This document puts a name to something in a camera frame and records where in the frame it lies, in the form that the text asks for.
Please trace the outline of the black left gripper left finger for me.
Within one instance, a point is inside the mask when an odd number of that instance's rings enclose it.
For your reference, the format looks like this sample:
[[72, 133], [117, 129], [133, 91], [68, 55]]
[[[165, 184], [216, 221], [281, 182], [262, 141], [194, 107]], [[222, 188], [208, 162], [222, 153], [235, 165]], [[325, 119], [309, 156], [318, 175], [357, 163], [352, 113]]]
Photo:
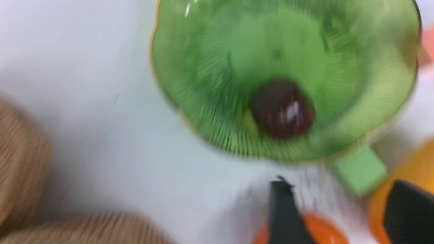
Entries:
[[270, 244], [314, 244], [296, 205], [293, 185], [283, 176], [270, 182]]

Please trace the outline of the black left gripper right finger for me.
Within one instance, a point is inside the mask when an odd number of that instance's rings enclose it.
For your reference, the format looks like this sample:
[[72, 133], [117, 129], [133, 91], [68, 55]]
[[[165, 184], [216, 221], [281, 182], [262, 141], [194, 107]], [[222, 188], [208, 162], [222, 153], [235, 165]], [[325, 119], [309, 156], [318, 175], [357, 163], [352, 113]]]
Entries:
[[396, 180], [387, 198], [383, 225], [393, 244], [432, 244], [433, 194], [411, 182]]

